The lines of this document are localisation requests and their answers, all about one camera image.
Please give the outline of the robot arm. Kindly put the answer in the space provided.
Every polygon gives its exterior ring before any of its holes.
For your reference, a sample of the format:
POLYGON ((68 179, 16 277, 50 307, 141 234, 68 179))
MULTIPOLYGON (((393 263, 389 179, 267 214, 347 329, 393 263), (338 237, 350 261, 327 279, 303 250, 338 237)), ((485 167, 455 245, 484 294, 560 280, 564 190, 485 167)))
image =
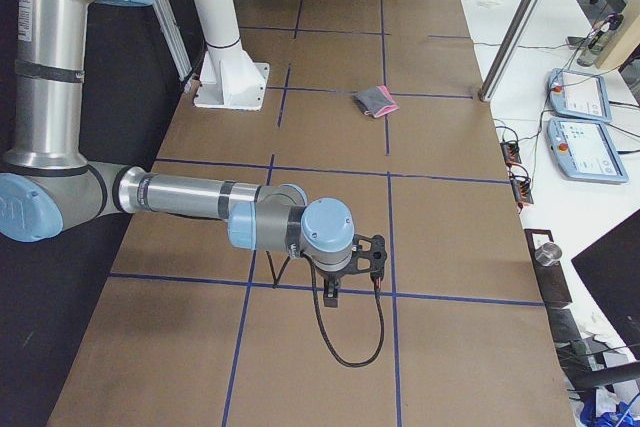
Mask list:
MULTIPOLYGON (((148 8, 89 11, 90 81, 79 145, 92 160, 117 165, 231 167, 264 172, 271 132, 258 116, 198 110, 196 124, 179 131, 178 84, 169 53, 148 8)), ((40 330, 76 333, 91 315, 115 260, 121 281, 149 284, 246 285, 253 258, 231 248, 220 222, 193 215, 132 218, 105 214, 48 240, 1 242, 1 323, 5 334, 40 330)))

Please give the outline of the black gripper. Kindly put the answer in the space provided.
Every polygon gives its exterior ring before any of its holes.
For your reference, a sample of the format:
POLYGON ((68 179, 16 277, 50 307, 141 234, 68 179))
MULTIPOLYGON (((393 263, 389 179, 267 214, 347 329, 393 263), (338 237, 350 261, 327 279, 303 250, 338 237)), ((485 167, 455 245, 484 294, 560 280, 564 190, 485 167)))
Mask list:
POLYGON ((373 290, 381 290, 387 260, 386 241, 382 235, 366 237, 355 234, 350 253, 345 262, 334 271, 320 267, 323 278, 323 303, 327 308, 339 307, 340 281, 347 275, 368 274, 373 290))

